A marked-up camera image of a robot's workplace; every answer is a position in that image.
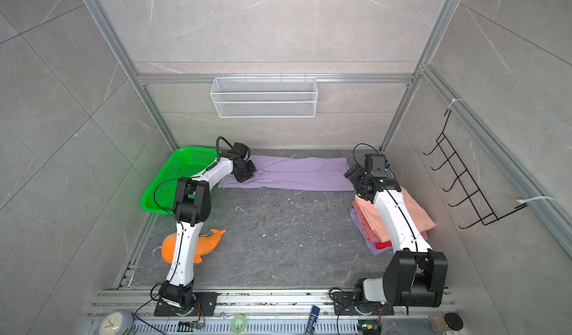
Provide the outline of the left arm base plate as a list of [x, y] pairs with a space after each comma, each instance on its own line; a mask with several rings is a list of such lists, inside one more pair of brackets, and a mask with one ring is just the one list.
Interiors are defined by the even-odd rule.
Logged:
[[217, 293], [187, 293], [183, 303], [176, 305], [175, 301], [160, 298], [153, 315], [155, 317], [197, 317], [199, 313], [211, 317], [217, 304]]

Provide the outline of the purple t shirt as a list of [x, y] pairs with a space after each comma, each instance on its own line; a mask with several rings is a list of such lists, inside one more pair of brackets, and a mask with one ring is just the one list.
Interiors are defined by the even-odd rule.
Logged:
[[344, 177], [349, 165], [345, 158], [308, 157], [292, 159], [278, 156], [251, 156], [256, 166], [253, 177], [240, 183], [233, 175], [224, 177], [221, 189], [274, 188], [295, 191], [353, 191]]

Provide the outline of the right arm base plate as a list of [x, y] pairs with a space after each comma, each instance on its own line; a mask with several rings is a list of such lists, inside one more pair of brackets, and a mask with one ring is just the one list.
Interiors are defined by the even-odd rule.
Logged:
[[329, 292], [336, 316], [392, 316], [395, 314], [393, 307], [380, 302], [358, 301], [354, 299], [354, 293], [333, 289]]

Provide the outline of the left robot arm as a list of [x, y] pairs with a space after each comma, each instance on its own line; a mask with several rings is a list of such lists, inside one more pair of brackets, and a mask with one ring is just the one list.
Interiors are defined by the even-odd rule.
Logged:
[[236, 142], [222, 152], [216, 147], [216, 158], [199, 174], [180, 177], [174, 192], [173, 216], [177, 222], [177, 238], [171, 268], [158, 292], [158, 308], [166, 308], [178, 316], [190, 314], [197, 306], [193, 294], [194, 260], [200, 231], [212, 209], [211, 190], [224, 177], [233, 175], [243, 183], [253, 177], [256, 166], [250, 159], [250, 148]]

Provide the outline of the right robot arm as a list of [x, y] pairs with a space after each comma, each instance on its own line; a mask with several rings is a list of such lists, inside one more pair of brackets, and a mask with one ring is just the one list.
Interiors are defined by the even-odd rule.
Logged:
[[448, 261], [433, 251], [414, 224], [399, 183], [390, 176], [386, 157], [367, 153], [363, 165], [345, 172], [358, 198], [381, 215], [393, 247], [393, 257], [381, 278], [364, 278], [355, 285], [361, 303], [438, 308], [442, 303]]

